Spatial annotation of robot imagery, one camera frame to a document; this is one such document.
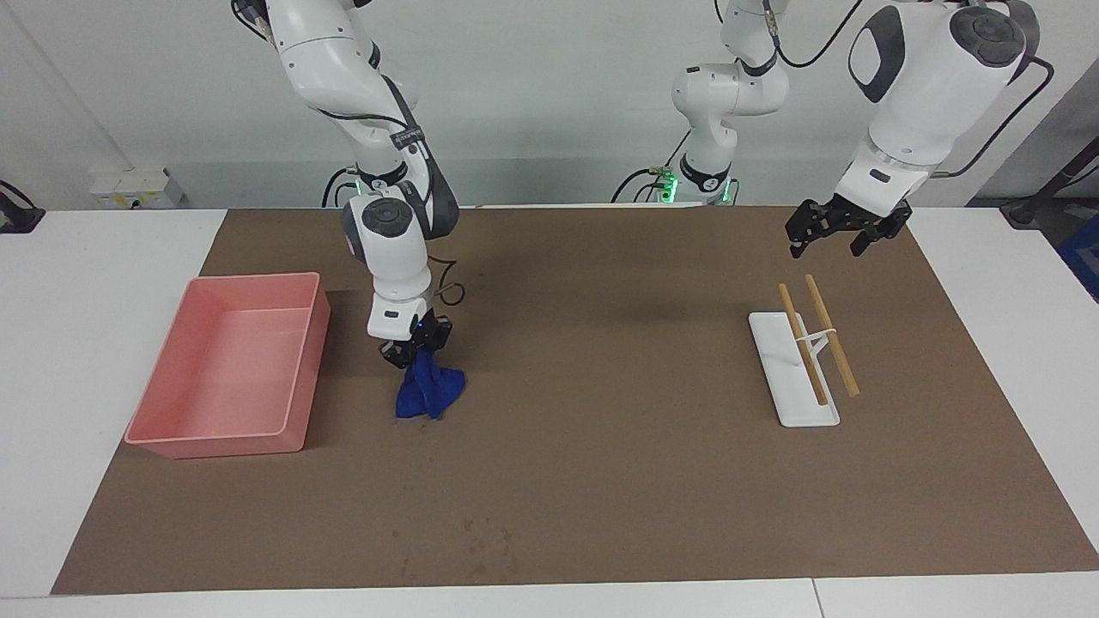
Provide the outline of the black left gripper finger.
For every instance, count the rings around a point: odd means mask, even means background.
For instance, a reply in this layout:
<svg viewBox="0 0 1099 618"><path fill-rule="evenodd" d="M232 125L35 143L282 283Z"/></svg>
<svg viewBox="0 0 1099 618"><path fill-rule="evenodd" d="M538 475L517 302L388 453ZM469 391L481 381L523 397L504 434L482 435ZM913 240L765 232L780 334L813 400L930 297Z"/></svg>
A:
<svg viewBox="0 0 1099 618"><path fill-rule="evenodd" d="M864 218L857 227L857 234L850 244L850 250L853 257L862 257L862 255L875 244L884 239L893 239L896 235L907 227L909 219L912 216L912 208L910 205L899 205L895 208L890 216L884 216L882 218Z"/></svg>
<svg viewBox="0 0 1099 618"><path fill-rule="evenodd" d="M793 210L793 214L786 220L786 238L789 239L789 251L793 258L801 258L809 244L833 233L829 223L831 211L830 202L817 203L811 199L804 200Z"/></svg>

